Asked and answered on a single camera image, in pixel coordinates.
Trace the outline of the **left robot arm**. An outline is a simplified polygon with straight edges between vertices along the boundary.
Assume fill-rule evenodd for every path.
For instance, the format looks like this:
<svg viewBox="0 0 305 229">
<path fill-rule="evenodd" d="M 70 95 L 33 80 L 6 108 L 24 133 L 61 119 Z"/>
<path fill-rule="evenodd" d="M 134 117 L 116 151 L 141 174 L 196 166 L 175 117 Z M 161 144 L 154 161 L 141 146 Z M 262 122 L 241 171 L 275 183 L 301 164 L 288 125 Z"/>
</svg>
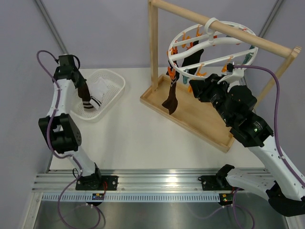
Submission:
<svg viewBox="0 0 305 229">
<path fill-rule="evenodd" d="M 72 54 L 60 55 L 54 60 L 58 66 L 51 75 L 52 104 L 47 116 L 39 119 L 39 128 L 52 154 L 58 159 L 69 159 L 78 168 L 76 189 L 98 190 L 103 178 L 97 165 L 82 149 L 81 132 L 70 115 L 74 93 L 86 108 L 90 107 L 86 79 L 79 71 L 80 60 Z"/>
</svg>

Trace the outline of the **black sock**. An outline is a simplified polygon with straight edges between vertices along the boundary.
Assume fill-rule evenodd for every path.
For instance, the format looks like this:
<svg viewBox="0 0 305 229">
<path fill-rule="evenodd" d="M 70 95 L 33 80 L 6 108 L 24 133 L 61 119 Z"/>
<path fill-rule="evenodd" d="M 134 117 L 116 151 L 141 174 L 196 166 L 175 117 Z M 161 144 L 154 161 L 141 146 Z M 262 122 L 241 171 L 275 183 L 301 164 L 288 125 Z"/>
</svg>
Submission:
<svg viewBox="0 0 305 229">
<path fill-rule="evenodd" d="M 182 67 L 199 63 L 203 52 L 204 49 L 200 49 L 197 52 L 193 53 L 192 55 L 186 57 L 182 63 Z"/>
<path fill-rule="evenodd" d="M 190 42 L 189 46 L 186 46 L 186 49 L 188 50 L 188 49 L 196 46 L 198 43 L 199 43 L 199 41 Z"/>
</svg>

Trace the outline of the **white round clip hanger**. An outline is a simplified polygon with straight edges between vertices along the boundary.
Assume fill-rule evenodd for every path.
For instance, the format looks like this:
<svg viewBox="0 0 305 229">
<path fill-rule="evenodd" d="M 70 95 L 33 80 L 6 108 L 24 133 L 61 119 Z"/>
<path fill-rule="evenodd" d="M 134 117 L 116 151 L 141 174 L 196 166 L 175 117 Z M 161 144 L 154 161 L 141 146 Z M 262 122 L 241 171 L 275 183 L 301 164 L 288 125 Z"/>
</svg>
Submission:
<svg viewBox="0 0 305 229">
<path fill-rule="evenodd" d="M 216 21 L 216 18 L 212 18 L 207 25 L 188 27 L 171 41 L 167 50 L 168 62 L 180 73 L 183 84 L 188 85 L 190 80 L 204 80 L 213 73 L 212 70 L 221 77 L 225 76 L 228 63 L 245 66 L 254 62 L 258 47 L 212 30 L 210 25 Z M 186 46 L 194 41 L 199 43 L 187 50 Z M 184 59 L 200 49 L 204 49 L 200 62 L 182 67 Z"/>
</svg>

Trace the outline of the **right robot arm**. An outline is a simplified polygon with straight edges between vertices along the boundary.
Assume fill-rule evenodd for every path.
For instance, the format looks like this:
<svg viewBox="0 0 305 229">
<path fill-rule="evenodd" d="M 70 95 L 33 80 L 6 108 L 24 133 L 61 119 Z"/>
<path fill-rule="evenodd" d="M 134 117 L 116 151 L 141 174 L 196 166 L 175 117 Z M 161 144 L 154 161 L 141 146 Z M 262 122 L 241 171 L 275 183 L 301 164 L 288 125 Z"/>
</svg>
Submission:
<svg viewBox="0 0 305 229">
<path fill-rule="evenodd" d="M 264 164 L 273 176 L 267 181 L 232 165 L 223 166 L 213 178 L 222 189 L 241 188 L 265 200 L 286 217 L 305 213 L 305 186 L 295 175 L 299 171 L 288 164 L 288 157 L 276 145 L 275 134 L 268 123 L 253 112 L 257 99 L 245 85 L 229 86 L 216 74 L 205 80 L 190 80 L 193 95 L 203 103 L 211 103 L 230 133 Z"/>
</svg>

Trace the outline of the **dark brown small sock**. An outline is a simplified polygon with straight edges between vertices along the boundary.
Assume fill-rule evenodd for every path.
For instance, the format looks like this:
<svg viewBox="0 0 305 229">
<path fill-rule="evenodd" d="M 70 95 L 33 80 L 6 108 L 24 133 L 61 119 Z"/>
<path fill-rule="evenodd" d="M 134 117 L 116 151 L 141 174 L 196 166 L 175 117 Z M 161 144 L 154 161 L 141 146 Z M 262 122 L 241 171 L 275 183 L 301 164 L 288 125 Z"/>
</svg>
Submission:
<svg viewBox="0 0 305 229">
<path fill-rule="evenodd" d="M 91 95 L 88 89 L 87 84 L 85 83 L 84 85 L 80 86 L 78 89 L 78 96 L 82 100 L 82 105 L 84 109 L 93 109 L 93 105 L 90 103 Z"/>
</svg>

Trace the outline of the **brown sock with stripes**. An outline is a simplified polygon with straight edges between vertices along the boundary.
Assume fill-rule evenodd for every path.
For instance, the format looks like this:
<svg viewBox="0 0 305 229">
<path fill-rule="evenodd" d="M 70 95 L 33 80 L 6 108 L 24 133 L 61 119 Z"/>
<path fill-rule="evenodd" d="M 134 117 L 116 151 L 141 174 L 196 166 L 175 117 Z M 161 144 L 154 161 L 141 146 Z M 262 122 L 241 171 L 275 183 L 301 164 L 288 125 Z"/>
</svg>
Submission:
<svg viewBox="0 0 305 229">
<path fill-rule="evenodd" d="M 177 72 L 173 68 L 173 66 L 169 63 L 169 67 L 167 68 L 166 74 L 170 77 L 171 84 L 170 84 L 168 98 L 162 103 L 162 106 L 168 110 L 169 115 L 172 115 L 178 106 L 178 100 L 176 98 L 176 86 L 177 86 L 177 81 L 180 78 L 180 73 Z"/>
</svg>

